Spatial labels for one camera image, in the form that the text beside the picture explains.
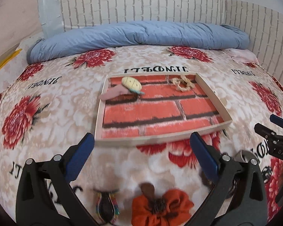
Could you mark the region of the rainbow black claw clip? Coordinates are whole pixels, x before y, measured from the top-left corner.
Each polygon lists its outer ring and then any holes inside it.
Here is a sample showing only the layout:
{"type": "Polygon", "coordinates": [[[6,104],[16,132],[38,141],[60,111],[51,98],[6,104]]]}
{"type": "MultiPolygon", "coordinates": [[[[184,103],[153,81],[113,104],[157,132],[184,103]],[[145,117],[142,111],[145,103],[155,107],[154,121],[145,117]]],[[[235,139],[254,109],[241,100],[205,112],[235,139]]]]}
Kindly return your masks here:
{"type": "Polygon", "coordinates": [[[98,218],[101,220],[100,225],[115,225],[119,216],[119,208],[115,195],[119,190],[100,191],[94,189],[94,191],[97,194],[95,211],[98,218]]]}

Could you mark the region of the orange scrunchie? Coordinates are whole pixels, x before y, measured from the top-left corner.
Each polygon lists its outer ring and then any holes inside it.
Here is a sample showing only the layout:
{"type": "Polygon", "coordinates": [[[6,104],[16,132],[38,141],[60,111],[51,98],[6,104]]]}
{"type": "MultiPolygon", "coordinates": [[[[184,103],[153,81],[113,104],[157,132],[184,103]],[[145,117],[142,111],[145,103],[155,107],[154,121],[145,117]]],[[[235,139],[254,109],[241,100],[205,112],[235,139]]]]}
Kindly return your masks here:
{"type": "Polygon", "coordinates": [[[133,226],[182,225],[191,218],[190,210],[194,203],[182,190],[168,190],[162,197],[149,199],[140,195],[132,201],[133,226]]]}

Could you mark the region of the cream and pink hair clip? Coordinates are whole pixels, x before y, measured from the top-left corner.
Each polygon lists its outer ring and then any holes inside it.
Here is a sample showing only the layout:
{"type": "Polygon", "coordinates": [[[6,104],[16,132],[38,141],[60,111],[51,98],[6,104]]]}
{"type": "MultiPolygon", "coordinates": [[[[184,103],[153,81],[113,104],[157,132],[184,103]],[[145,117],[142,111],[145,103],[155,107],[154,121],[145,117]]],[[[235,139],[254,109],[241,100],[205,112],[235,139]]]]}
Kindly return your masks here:
{"type": "Polygon", "coordinates": [[[121,79],[121,83],[110,88],[106,93],[100,95],[100,100],[107,101],[120,95],[137,94],[144,95],[141,83],[133,77],[126,76],[121,79]]]}

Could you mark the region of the yellow strip at bedside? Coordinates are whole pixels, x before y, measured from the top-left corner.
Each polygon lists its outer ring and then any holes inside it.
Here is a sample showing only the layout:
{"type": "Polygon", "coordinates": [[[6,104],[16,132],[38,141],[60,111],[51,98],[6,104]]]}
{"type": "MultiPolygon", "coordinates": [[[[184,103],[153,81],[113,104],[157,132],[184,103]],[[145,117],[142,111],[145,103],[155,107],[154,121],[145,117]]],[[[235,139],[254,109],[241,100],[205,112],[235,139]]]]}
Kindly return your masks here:
{"type": "Polygon", "coordinates": [[[2,60],[0,62],[0,70],[2,69],[2,67],[4,67],[11,59],[15,58],[20,52],[21,52],[21,48],[14,51],[12,54],[10,54],[8,57],[6,57],[4,60],[2,60]]]}

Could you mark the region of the blue folded quilt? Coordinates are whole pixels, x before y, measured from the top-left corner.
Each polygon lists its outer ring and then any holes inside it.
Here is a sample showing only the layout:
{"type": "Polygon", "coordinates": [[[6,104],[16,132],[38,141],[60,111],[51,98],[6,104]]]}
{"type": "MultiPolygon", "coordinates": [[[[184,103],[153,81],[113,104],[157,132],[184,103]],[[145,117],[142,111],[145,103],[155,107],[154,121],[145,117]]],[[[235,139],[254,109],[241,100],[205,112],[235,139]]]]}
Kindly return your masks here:
{"type": "Polygon", "coordinates": [[[28,64],[34,64],[90,50],[139,44],[184,46],[205,50],[244,50],[249,46],[249,35],[226,24],[130,21],[72,29],[41,39],[29,49],[26,59],[28,64]]]}

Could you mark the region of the translucent plastic sheet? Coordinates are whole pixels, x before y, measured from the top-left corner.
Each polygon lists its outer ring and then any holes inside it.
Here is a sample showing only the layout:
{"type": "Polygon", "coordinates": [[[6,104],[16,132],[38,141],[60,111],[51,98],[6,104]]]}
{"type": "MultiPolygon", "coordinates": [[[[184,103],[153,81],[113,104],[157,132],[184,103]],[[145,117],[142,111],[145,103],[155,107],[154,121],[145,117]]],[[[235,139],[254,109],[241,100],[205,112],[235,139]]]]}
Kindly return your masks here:
{"type": "Polygon", "coordinates": [[[60,0],[38,0],[38,13],[44,38],[64,32],[60,0]]]}

